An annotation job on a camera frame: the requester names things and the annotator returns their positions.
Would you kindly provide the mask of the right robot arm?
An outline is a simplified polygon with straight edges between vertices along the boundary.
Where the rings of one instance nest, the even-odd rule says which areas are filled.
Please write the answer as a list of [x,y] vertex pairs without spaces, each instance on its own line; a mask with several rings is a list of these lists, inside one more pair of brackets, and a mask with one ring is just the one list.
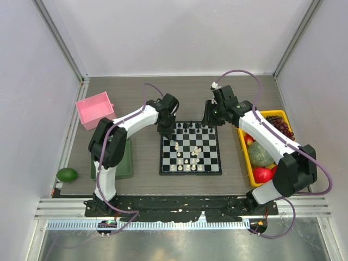
[[213,83],[213,100],[205,103],[203,124],[222,126],[230,123],[251,135],[272,156],[277,170],[272,180],[246,194],[246,208],[259,214],[267,203],[280,197],[290,197],[317,180],[315,149],[301,146],[271,125],[262,114],[253,110],[249,101],[239,102],[231,86]]

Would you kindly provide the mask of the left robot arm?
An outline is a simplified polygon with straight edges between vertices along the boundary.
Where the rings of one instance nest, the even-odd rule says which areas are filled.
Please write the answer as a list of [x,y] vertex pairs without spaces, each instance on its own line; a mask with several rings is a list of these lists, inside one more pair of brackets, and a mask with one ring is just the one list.
[[156,125],[160,135],[172,139],[179,101],[165,94],[156,101],[145,102],[138,110],[118,119],[102,118],[90,140],[88,150],[95,166],[96,188],[92,195],[95,208],[104,216],[115,212],[135,214],[136,211],[116,207],[116,169],[123,159],[127,139],[143,128]]

